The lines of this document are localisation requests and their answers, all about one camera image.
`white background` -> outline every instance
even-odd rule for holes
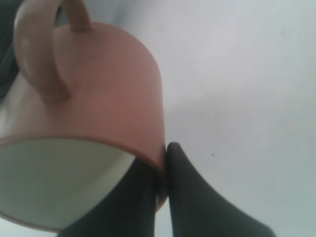
[[[155,56],[167,142],[278,237],[316,236],[316,1],[86,2]],[[54,235],[0,220],[0,236]],[[167,204],[156,236],[172,237]]]

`white wall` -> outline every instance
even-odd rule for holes
[[[316,1],[110,2],[88,7],[156,57],[167,141],[179,141],[214,188],[277,236],[314,237]],[[167,205],[156,234],[172,236]],[[0,221],[0,236],[35,232]]]

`pink mug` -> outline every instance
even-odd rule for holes
[[[129,33],[90,22],[82,0],[24,0],[14,24],[20,68],[0,106],[0,215],[59,231],[86,214],[138,157],[162,177],[161,79]],[[159,208],[166,195],[158,192]]]

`mug handle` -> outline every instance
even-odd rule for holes
[[[23,0],[14,22],[13,46],[17,64],[44,102],[71,98],[53,53],[54,22],[60,5],[72,31],[91,31],[89,14],[82,0]]]

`mug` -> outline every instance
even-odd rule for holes
[[[14,23],[20,69],[0,106],[0,215],[59,231],[86,214],[135,157],[163,178],[159,68],[117,27],[91,22],[82,0],[24,0]],[[157,209],[166,199],[158,191]]]

